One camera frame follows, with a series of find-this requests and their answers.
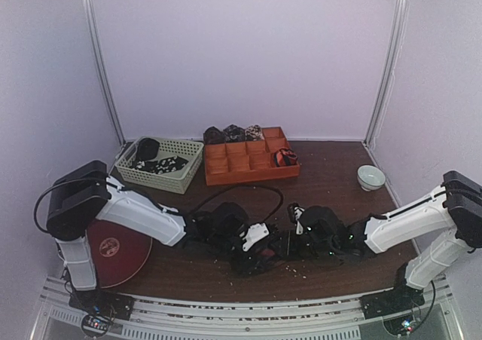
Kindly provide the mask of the red navy striped tie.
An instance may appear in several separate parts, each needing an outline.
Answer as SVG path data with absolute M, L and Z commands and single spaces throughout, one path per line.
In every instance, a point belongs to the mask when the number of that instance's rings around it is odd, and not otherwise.
M 257 253 L 258 263 L 265 267 L 274 267 L 286 261 L 285 247 L 280 242 L 267 244 Z

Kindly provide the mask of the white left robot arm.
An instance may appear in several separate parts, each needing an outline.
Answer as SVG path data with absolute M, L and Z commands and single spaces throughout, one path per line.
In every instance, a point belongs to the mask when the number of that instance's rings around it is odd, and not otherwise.
M 202 204 L 188 211 L 162 205 L 147 192 L 108 175 L 101 161 L 58 179 L 38 196 L 33 209 L 35 226 L 49 234 L 61 252 L 73 295 L 93 313 L 108 307 L 87 234 L 93 222 L 118 225 L 167 247 L 200 242 L 226 256 L 237 274 L 254 275 L 276 262 L 276 229 L 265 220 L 248 220 L 245 210 L 233 202 L 213 211 L 203 210 Z

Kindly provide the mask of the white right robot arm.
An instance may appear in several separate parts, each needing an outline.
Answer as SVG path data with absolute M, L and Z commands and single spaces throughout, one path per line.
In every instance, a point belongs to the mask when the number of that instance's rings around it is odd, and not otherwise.
M 348 226 L 328 207 L 291 204 L 288 213 L 295 228 L 280 236 L 283 259 L 328 254 L 361 262 L 440 231 L 428 248 L 398 269 L 394 289 L 386 294 L 386 304 L 393 311 L 403 310 L 463 253 L 481 247 L 481 186 L 455 170 L 445 173 L 443 182 L 419 200 Z

